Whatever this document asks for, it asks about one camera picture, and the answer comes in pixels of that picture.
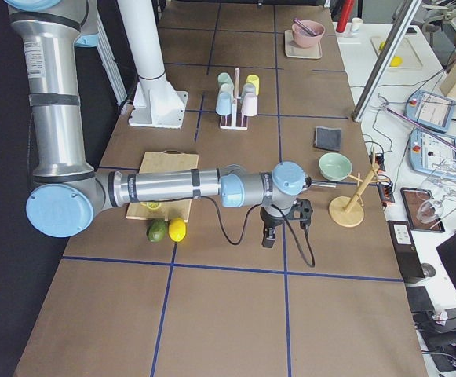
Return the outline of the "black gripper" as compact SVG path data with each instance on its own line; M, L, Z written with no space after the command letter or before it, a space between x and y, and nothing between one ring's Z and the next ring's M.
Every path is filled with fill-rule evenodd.
M288 220L286 213L278 206L261 207L260 217L264 223L261 246L273 248L276 241L275 229Z

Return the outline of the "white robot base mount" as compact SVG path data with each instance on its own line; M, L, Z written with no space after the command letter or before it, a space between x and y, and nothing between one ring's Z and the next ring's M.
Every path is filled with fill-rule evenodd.
M118 0L118 6L138 76L129 124L181 128L188 93L176 91L166 77L151 2Z

